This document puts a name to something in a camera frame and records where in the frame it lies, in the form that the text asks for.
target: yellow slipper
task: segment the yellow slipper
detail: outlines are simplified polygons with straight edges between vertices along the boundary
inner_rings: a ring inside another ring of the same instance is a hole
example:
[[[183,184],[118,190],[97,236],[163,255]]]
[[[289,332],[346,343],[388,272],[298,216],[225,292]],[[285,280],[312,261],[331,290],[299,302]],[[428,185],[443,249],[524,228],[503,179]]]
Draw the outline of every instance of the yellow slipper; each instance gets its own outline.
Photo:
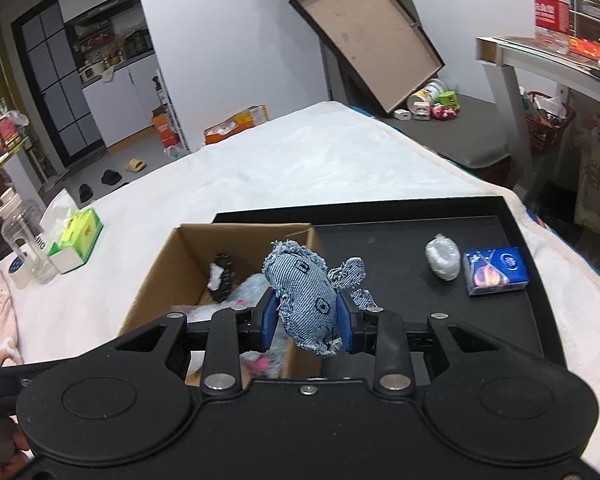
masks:
[[[139,158],[132,158],[125,166],[125,170],[130,173],[137,173],[138,171],[144,170],[144,168],[146,168],[146,163]]]

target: black tray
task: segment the black tray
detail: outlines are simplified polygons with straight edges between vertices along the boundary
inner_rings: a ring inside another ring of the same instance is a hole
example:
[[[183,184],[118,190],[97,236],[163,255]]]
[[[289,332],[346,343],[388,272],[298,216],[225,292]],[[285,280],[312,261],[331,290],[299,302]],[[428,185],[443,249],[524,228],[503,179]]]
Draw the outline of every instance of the black tray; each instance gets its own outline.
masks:
[[[564,365],[560,336],[538,269],[500,196],[315,205],[220,213],[214,222],[314,225],[329,267],[365,261],[368,288],[379,306],[425,322],[446,312],[535,355]],[[461,251],[515,246],[525,260],[525,290],[469,297],[464,276],[444,282],[429,268],[424,247],[437,233]]]

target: black slipper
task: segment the black slipper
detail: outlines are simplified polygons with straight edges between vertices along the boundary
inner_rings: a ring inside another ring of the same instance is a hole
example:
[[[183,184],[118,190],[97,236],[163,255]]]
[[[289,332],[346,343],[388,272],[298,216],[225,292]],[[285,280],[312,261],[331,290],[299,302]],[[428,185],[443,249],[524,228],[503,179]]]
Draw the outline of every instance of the black slipper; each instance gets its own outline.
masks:
[[[113,170],[106,170],[100,179],[101,183],[107,184],[108,186],[115,186],[121,180],[122,175]]]
[[[93,198],[93,191],[87,184],[82,184],[78,192],[80,193],[80,202],[82,203]]]

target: metal pin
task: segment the metal pin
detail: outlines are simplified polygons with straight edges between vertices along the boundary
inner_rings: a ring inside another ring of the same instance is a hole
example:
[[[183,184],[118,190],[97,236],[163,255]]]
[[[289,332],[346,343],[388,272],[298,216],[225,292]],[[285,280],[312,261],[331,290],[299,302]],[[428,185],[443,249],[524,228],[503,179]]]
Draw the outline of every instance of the metal pin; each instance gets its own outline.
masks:
[[[212,374],[205,378],[205,386],[212,390],[228,390],[235,384],[235,377],[229,374]]]
[[[411,379],[402,374],[387,374],[380,377],[380,386],[385,390],[406,390],[411,386]]]
[[[303,395],[315,395],[318,393],[318,387],[313,386],[312,384],[304,384],[300,386],[300,393]]]

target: denim stuffed toy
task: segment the denim stuffed toy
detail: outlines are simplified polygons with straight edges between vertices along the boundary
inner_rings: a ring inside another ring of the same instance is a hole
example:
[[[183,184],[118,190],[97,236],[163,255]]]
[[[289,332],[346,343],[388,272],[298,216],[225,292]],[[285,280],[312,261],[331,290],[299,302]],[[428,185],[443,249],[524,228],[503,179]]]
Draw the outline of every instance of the denim stuffed toy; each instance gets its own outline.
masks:
[[[337,335],[336,291],[359,285],[365,264],[350,258],[327,271],[318,254],[297,242],[274,242],[262,272],[280,298],[280,317],[296,344],[321,356],[334,355],[342,345]],[[351,293],[361,310],[375,306],[368,290]]]

